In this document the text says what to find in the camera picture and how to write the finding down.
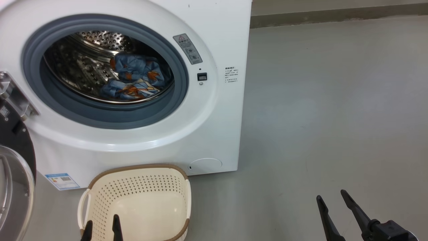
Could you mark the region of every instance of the washing machine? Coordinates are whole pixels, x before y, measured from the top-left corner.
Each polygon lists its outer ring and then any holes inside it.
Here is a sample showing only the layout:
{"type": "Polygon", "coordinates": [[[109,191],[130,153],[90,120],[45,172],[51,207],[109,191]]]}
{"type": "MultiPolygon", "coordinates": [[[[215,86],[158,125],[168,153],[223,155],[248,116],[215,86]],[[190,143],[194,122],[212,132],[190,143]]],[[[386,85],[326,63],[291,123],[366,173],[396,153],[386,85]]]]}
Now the washing machine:
{"type": "Polygon", "coordinates": [[[120,166],[235,171],[250,10],[250,0],[2,0],[2,124],[20,116],[12,132],[29,133],[37,170],[59,190],[120,166]]]}

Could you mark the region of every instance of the metal hinge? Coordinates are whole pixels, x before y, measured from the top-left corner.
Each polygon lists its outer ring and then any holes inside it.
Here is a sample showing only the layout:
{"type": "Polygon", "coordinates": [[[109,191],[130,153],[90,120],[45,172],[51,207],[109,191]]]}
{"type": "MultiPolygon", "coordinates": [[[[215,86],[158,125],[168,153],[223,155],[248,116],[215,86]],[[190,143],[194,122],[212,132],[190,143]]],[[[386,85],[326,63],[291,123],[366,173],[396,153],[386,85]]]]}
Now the metal hinge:
{"type": "Polygon", "coordinates": [[[5,99],[21,116],[22,121],[29,116],[38,115],[34,106],[17,87],[11,76],[0,71],[0,99],[5,99]]]}

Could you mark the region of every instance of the crumpled fabric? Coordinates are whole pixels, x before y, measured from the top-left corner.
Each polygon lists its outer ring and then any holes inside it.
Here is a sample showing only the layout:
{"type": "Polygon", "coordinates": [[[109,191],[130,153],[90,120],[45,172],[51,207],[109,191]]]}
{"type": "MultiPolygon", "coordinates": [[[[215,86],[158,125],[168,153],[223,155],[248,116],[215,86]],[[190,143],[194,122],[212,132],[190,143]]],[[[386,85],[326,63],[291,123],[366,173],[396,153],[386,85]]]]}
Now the crumpled fabric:
{"type": "Polygon", "coordinates": [[[119,80],[111,78],[101,88],[100,95],[104,98],[145,99],[158,93],[171,80],[169,66],[159,64],[154,57],[117,54],[110,66],[119,74],[119,80]]]}

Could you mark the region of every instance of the wall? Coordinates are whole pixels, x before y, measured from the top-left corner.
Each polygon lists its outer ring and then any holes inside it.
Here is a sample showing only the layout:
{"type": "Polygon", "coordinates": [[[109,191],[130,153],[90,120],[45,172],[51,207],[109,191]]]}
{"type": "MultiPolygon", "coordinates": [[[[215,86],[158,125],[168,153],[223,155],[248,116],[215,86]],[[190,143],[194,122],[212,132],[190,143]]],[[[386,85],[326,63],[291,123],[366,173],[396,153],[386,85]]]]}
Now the wall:
{"type": "Polygon", "coordinates": [[[252,15],[428,3],[428,0],[253,0],[252,15]]]}

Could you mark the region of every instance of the warning label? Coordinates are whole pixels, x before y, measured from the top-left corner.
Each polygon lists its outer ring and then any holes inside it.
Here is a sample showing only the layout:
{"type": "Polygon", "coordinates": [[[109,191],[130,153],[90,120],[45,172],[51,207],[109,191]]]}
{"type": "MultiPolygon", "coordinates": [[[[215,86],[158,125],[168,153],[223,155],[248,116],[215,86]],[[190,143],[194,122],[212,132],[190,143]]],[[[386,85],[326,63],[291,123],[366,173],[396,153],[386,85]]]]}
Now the warning label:
{"type": "Polygon", "coordinates": [[[224,72],[224,82],[225,83],[233,83],[238,81],[238,69],[235,67],[226,67],[224,72]]]}
{"type": "Polygon", "coordinates": [[[67,173],[49,174],[45,176],[58,190],[80,188],[80,186],[67,173]]]}
{"type": "Polygon", "coordinates": [[[187,34],[180,34],[174,36],[173,38],[187,55],[187,58],[191,64],[202,63],[202,58],[199,55],[199,52],[196,50],[195,45],[193,45],[187,34]]]}

